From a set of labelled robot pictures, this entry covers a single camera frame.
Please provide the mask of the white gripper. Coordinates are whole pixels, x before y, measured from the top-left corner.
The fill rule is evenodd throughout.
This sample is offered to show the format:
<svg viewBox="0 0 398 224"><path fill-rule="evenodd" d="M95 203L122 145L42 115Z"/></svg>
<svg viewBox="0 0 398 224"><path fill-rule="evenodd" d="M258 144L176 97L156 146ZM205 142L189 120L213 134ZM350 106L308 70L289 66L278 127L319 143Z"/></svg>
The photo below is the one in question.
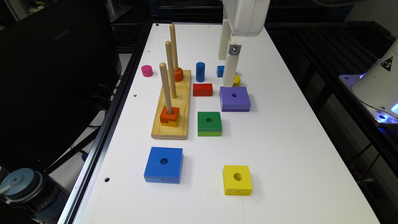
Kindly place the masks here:
<svg viewBox="0 0 398 224"><path fill-rule="evenodd" d="M241 45L229 44L231 32L238 37L256 37L263 30L270 0L222 0L223 19L218 59L225 60L223 86L232 87Z"/></svg>

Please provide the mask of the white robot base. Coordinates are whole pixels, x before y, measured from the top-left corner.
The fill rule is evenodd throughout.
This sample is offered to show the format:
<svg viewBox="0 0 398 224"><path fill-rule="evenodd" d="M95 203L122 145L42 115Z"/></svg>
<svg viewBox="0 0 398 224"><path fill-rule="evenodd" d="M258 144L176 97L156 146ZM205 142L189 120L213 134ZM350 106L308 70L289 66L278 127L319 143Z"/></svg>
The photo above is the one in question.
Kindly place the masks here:
<svg viewBox="0 0 398 224"><path fill-rule="evenodd" d="M376 124L397 126L397 42L367 72L339 79Z"/></svg>

